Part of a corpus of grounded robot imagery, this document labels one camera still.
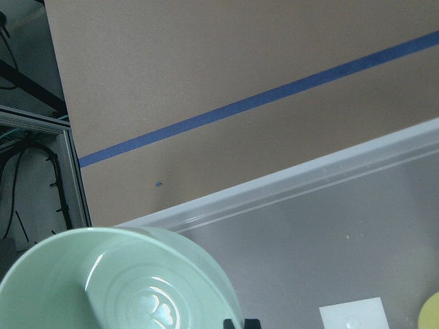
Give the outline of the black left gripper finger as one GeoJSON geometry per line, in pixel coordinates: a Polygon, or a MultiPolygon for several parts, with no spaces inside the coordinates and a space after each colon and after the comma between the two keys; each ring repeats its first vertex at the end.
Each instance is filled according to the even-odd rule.
{"type": "Polygon", "coordinates": [[[223,329],[234,329],[234,324],[232,319],[225,319],[223,321],[223,329]]]}

